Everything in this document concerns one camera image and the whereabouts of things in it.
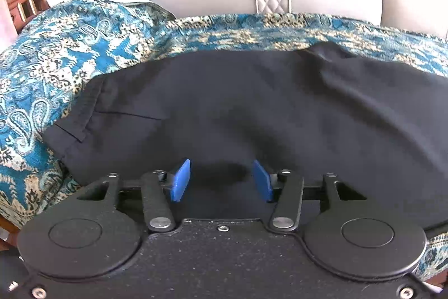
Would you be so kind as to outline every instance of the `teal paisley fabric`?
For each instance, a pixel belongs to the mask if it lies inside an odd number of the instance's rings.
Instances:
[[[41,139],[95,75],[195,50],[297,50],[333,41],[349,51],[448,76],[434,36],[318,14],[175,19],[152,4],[74,0],[37,16],[0,54],[0,214],[22,226],[78,189]],[[428,243],[417,275],[448,267],[448,234]]]

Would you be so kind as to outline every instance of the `wooden chair leg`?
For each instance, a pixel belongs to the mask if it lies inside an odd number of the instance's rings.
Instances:
[[[12,234],[17,234],[20,231],[19,228],[2,216],[0,216],[0,227]]]

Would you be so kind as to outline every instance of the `black metal plate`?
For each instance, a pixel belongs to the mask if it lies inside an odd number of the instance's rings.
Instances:
[[[228,232],[217,230],[222,224]],[[35,276],[11,297],[28,299],[36,286],[47,299],[396,299],[405,286],[414,289],[413,299],[431,297],[411,275],[380,283],[333,275],[313,263],[295,236],[272,234],[260,221],[185,221],[174,232],[149,236],[109,277],[66,283]]]

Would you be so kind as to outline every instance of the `black trousers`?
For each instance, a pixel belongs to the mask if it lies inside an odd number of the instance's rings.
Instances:
[[[306,183],[336,173],[437,232],[448,221],[447,101],[447,79],[332,43],[201,51],[95,77],[43,138],[81,184],[190,158],[181,217],[260,215],[248,174],[260,159]]]

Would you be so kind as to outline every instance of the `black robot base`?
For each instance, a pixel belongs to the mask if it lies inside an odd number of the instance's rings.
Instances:
[[[16,256],[0,259],[2,272],[18,273],[0,297],[448,298],[412,274],[424,231],[334,174],[307,186],[294,171],[255,161],[258,190],[275,206],[269,219],[175,222],[169,201],[180,200],[189,164],[133,182],[110,174],[35,217],[19,234]],[[123,194],[140,202],[142,220],[118,206]],[[303,200],[321,202],[305,226]]]

